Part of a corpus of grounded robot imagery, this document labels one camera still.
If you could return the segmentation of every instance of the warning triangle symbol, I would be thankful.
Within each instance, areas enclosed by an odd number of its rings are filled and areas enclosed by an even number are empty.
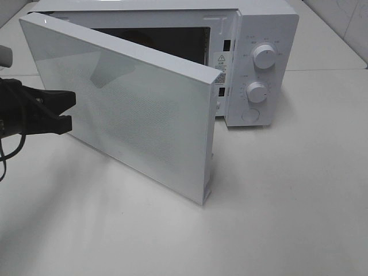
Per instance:
[[[218,58],[218,60],[217,60],[218,62],[224,62],[224,61],[226,61],[225,60],[225,57],[224,57],[224,55],[221,55],[219,58]]]

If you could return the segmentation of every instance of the black cable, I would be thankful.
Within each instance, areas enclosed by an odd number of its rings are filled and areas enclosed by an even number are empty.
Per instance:
[[[2,176],[0,177],[0,182],[1,182],[4,179],[5,175],[6,175],[6,159],[5,159],[4,150],[2,149],[1,138],[0,138],[0,154],[1,154],[2,163],[4,164],[4,172],[3,172]]]
[[[25,138],[26,138],[26,129],[27,129],[27,112],[26,109],[23,105],[23,103],[21,102],[19,96],[17,95],[16,92],[13,91],[13,89],[11,89],[5,82],[2,82],[3,87],[5,87],[9,92],[11,92],[14,97],[17,99],[17,101],[19,102],[20,106],[21,106],[21,113],[22,113],[22,131],[21,131],[21,140],[19,142],[18,147],[10,154],[8,155],[1,155],[0,158],[0,162],[4,162],[14,156],[16,156],[23,148],[24,143],[25,143]]]

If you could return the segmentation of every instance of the door glass panel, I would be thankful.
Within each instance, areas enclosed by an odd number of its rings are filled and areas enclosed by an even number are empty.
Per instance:
[[[24,17],[21,25],[45,88],[76,92],[72,135],[202,203],[217,71],[190,62],[189,73],[195,68],[206,75],[194,79],[183,73],[187,60],[160,52],[166,64],[180,68],[175,72],[129,53],[149,50],[152,56],[156,50],[41,14]]]

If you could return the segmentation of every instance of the white knob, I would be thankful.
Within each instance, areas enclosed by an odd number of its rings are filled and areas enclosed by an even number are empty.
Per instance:
[[[257,46],[253,51],[253,62],[259,69],[270,68],[276,62],[276,50],[270,44]]]
[[[268,93],[269,90],[262,82],[254,82],[247,87],[248,101],[255,104],[263,102],[267,98]]]

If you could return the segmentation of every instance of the control panel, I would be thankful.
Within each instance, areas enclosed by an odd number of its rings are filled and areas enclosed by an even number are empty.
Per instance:
[[[296,14],[242,17],[227,97],[229,127],[271,124],[297,23]]]

